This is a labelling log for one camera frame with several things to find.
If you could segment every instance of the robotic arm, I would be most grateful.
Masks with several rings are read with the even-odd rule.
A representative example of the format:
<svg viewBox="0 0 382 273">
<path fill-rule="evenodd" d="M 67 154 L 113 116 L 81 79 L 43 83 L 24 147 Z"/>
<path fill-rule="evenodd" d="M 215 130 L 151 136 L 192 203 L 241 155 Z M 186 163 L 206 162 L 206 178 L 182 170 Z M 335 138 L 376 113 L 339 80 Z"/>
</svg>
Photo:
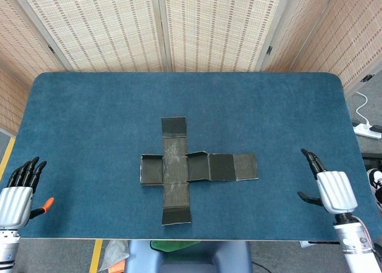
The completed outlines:
<svg viewBox="0 0 382 273">
<path fill-rule="evenodd" d="M 20 236 L 18 230 L 27 225 L 30 219 L 46 213 L 54 202 L 49 198 L 45 204 L 31 210 L 33 195 L 40 179 L 43 161 L 35 169 L 39 158 L 36 157 L 16 169 L 0 194 L 0 273 L 13 270 Z"/>
<path fill-rule="evenodd" d="M 321 197 L 308 197 L 304 192 L 298 192 L 298 196 L 307 203 L 323 206 L 334 215 L 334 229 L 352 273 L 381 273 L 369 233 L 363 222 L 352 215 L 358 204 L 346 173 L 327 171 L 313 152 L 301 151 L 308 160 Z"/>
</svg>

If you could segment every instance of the blue table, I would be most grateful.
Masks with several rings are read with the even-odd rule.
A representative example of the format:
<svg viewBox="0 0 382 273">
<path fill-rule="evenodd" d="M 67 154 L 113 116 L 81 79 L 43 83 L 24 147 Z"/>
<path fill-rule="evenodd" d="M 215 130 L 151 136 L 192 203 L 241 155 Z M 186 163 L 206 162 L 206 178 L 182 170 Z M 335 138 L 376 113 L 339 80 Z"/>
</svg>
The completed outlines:
<svg viewBox="0 0 382 273">
<path fill-rule="evenodd" d="M 185 116 L 187 149 L 255 152 L 258 180 L 190 185 L 192 223 L 161 226 L 162 188 L 140 185 L 141 154 L 162 153 L 161 117 Z M 44 73 L 37 77 L 5 171 L 48 161 L 23 237 L 335 240 L 300 149 L 345 171 L 355 214 L 382 224 L 339 79 L 327 73 Z"/>
</svg>

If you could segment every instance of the plastic bag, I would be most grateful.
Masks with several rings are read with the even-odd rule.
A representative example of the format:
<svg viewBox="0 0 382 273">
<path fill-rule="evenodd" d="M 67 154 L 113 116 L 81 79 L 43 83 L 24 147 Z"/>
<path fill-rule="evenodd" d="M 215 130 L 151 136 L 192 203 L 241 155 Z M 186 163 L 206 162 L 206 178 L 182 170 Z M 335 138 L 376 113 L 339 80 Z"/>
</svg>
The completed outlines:
<svg viewBox="0 0 382 273">
<path fill-rule="evenodd" d="M 121 260 L 129 257 L 127 240 L 110 240 L 103 256 L 102 266 L 98 272 L 106 270 Z"/>
</svg>

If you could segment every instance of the gray floor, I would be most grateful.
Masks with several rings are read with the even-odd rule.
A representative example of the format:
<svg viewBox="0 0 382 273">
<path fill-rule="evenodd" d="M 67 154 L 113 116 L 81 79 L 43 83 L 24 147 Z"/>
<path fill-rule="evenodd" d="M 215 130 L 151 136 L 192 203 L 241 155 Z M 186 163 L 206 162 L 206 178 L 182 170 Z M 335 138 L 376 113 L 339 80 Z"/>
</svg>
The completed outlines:
<svg viewBox="0 0 382 273">
<path fill-rule="evenodd" d="M 360 112 L 371 124 L 382 125 L 382 73 L 367 82 L 360 90 L 369 98 Z M 354 95 L 347 99 L 352 118 L 362 120 L 355 109 L 364 99 Z M 362 152 L 382 152 L 382 140 L 376 141 L 357 137 Z M 0 157 L 7 146 L 7 140 L 0 133 Z M 93 240 L 22 240 L 17 255 L 17 273 L 88 272 L 93 253 Z M 273 273 L 320 273 L 349 272 L 338 245 L 314 245 L 301 248 L 298 242 L 252 242 L 252 260 L 262 264 Z M 264 269 L 253 265 L 254 272 Z"/>
</svg>

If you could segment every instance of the orange object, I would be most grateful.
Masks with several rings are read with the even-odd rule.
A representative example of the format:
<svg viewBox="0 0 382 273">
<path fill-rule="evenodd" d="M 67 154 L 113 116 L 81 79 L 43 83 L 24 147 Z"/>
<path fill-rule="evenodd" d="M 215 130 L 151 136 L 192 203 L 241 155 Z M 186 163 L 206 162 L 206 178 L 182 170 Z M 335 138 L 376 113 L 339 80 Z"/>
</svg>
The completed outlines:
<svg viewBox="0 0 382 273">
<path fill-rule="evenodd" d="M 125 262 L 126 259 L 115 263 L 113 266 L 109 268 L 109 273 L 124 273 L 125 272 Z"/>
<path fill-rule="evenodd" d="M 51 206 L 53 205 L 53 202 L 54 202 L 54 197 L 51 197 L 41 207 L 42 209 L 44 209 L 45 213 L 51 208 Z"/>
</svg>

